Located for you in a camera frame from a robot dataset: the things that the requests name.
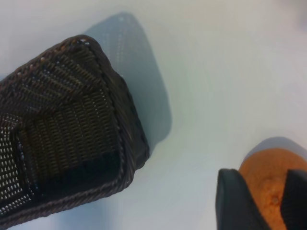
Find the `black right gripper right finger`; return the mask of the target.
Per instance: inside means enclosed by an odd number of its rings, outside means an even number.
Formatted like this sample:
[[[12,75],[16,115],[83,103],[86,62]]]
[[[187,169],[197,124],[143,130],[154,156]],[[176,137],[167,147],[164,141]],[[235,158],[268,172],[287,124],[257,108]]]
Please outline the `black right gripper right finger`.
[[[288,230],[307,228],[307,172],[289,170],[281,204],[281,215]]]

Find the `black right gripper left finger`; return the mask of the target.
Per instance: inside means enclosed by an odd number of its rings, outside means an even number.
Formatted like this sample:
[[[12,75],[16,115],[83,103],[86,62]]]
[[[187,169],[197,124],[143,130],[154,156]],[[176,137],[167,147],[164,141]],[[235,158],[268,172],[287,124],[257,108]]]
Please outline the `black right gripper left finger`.
[[[218,230],[270,229],[244,178],[235,169],[220,169],[218,172],[215,212]]]

